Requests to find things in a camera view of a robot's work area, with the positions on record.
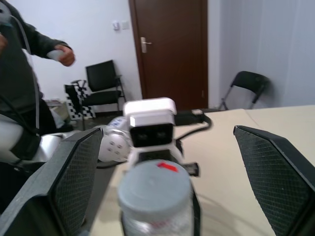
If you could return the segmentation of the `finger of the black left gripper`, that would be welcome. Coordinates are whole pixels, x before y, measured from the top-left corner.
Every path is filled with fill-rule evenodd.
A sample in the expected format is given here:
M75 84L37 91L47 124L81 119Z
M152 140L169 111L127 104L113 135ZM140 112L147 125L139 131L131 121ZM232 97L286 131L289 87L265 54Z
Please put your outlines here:
M120 223L121 223L123 236L126 236L126 229L125 229L125 225L124 225L124 214L122 211L120 211Z
M198 197L196 195L192 181L191 185L191 202L192 202L192 215L193 215L193 236L201 236L201 207Z

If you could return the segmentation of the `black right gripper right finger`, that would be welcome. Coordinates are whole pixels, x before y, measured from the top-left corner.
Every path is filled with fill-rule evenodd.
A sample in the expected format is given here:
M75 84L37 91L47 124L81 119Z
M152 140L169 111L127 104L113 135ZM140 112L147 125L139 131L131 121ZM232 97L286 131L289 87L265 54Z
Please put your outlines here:
M276 236L315 236L315 167L286 138L237 125L248 179Z

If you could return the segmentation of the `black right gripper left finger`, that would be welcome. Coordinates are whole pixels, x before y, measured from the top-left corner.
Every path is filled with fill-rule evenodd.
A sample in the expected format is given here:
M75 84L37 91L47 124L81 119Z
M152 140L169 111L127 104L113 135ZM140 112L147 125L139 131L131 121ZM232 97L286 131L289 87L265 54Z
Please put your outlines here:
M0 216L0 236L77 236L102 138L101 128L93 128L63 140Z

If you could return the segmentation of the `grey jar lid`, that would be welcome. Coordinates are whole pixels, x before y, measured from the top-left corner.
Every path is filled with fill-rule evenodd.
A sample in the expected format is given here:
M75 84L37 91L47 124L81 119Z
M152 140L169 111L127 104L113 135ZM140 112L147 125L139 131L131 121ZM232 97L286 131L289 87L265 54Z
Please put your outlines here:
M125 214L139 220L176 214L190 201L188 172L179 164L151 160L127 171L118 187L118 200Z

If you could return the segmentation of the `clear plastic jar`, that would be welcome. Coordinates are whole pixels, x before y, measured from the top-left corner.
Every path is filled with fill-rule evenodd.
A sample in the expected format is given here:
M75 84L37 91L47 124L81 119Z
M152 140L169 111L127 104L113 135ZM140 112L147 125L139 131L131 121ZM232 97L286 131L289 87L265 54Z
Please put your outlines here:
M136 220L124 214L126 236L193 236L192 202L174 216L158 221Z

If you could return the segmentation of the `white hand controller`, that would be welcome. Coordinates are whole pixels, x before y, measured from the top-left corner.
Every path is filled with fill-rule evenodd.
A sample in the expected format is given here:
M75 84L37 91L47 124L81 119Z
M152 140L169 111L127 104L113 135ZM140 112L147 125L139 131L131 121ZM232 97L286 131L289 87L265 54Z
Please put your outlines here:
M47 57L52 60L59 61L62 55L63 55L62 50L52 50L47 54Z

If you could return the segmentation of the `person's left hand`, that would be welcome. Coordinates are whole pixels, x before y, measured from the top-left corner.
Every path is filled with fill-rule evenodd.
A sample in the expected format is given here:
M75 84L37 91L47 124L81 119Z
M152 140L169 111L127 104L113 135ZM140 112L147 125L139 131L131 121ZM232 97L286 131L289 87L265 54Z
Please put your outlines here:
M72 66L75 62L75 55L72 49L64 45L57 45L56 50L62 51L62 55L59 57L59 62L64 66Z

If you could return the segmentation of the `black white checkerboard panel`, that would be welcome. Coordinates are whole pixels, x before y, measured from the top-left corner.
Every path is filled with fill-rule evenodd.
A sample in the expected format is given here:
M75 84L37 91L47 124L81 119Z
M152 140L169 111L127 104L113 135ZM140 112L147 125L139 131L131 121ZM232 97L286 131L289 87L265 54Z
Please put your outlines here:
M81 106L81 102L88 96L87 89L79 85L64 85L66 105L71 120L96 118L91 106Z

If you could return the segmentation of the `silver robot torso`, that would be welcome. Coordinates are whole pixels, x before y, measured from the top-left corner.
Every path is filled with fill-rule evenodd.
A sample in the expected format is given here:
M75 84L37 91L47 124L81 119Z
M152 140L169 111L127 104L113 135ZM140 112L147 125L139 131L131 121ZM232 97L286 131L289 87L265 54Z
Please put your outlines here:
M23 131L16 121L0 114L0 162L12 163L18 160L11 150L22 137Z

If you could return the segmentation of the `black folding chair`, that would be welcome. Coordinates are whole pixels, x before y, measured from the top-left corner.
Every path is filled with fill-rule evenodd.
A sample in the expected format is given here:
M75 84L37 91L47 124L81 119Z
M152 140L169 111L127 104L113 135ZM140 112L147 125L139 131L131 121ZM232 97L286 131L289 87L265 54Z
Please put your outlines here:
M220 111L221 108L224 108L224 110L228 110L226 100L234 87L249 90L254 94L253 100L251 101L251 104L249 106L250 110L253 109L253 107L256 105L257 101L263 94L263 92L266 90L269 83L270 79L264 75L249 71L238 72L234 80L230 84L226 95L221 99L221 103L218 107L218 110Z

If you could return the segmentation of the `black office chair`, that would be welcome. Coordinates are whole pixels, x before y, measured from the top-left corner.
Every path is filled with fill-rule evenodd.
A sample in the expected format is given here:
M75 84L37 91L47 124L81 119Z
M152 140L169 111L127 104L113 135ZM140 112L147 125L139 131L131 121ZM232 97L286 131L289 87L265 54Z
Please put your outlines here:
M83 100L84 106L117 105L120 111L120 98L126 101L121 75L116 73L113 60L86 67L88 87L91 94Z

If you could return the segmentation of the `brown wooden door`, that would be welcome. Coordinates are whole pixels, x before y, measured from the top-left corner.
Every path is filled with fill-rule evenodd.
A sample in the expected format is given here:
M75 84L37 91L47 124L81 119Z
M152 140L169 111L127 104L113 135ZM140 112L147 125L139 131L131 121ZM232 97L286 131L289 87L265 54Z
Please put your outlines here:
M208 0L128 0L142 97L208 107ZM140 38L152 45L142 53Z

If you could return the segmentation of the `person in dark jacket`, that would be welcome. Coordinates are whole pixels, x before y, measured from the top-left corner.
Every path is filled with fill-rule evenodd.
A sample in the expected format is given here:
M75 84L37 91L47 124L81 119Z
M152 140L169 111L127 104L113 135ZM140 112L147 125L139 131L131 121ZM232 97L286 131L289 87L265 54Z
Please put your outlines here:
M11 102L31 128L39 125L41 135L54 133L57 128L53 115L42 99L35 73L23 51L46 59L57 45L69 45L38 32L6 0L0 0L0 6L8 10L10 17L6 25L0 26L0 33L8 42L0 54L0 95Z

